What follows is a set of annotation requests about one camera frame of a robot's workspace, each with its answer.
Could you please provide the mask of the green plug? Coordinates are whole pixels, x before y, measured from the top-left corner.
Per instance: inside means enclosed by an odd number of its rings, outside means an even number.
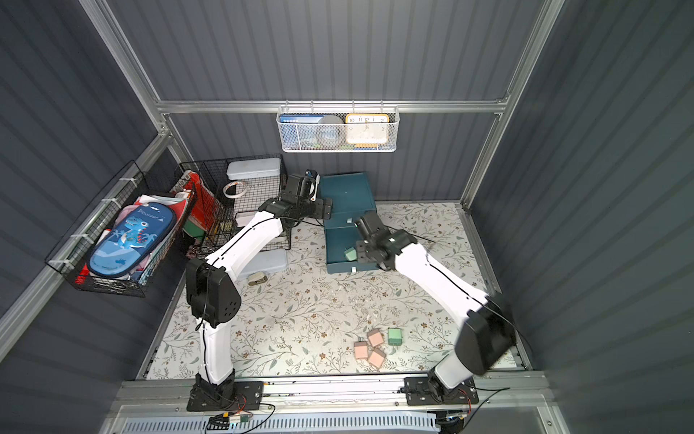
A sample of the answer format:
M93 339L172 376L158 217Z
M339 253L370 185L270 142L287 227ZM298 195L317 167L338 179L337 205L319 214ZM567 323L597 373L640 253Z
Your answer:
M403 333L400 328L391 327L387 331L388 345L401 346L403 344Z
M358 258L357 251L354 248L347 249L344 256L348 261L356 261Z

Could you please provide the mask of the teal drawer cabinet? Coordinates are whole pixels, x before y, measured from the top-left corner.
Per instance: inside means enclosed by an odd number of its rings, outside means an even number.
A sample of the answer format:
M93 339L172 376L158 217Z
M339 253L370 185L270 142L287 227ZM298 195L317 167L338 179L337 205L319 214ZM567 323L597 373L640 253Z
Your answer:
M326 269L329 274L375 271L376 264L348 261L344 252L361 240L356 221L376 211L372 188L365 173L327 175L321 178L320 194L333 200L330 220L324 221Z

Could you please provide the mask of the pink plug top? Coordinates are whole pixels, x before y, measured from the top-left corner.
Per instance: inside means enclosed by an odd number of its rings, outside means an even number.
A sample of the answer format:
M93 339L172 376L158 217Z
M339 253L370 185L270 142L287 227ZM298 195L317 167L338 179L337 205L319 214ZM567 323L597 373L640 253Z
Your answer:
M374 328L367 333L367 340L371 347L378 348L385 343L381 330Z

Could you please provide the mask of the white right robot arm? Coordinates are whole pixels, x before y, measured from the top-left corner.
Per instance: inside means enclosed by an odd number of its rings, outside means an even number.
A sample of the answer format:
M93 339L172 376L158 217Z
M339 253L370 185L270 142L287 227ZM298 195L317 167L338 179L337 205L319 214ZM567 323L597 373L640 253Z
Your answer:
M392 231L370 211L355 226L358 259L397 271L424 289L448 313L459 333L454 349L428 374L430 395L442 401L457 387L483 375L517 344L510 305L500 294L490 295L455 275L405 230Z

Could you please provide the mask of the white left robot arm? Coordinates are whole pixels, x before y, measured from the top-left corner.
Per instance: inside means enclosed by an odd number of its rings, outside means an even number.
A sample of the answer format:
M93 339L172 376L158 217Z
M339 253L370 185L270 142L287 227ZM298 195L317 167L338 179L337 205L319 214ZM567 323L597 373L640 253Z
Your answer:
M229 408L235 401L230 326L242 304L235 283L251 260L284 231L306 218L330 218L332 201L318 197L320 180L311 169L291 175L278 196L265 200L228 242L205 259L187 264L186 300L199 321L202 352L193 390L215 406Z

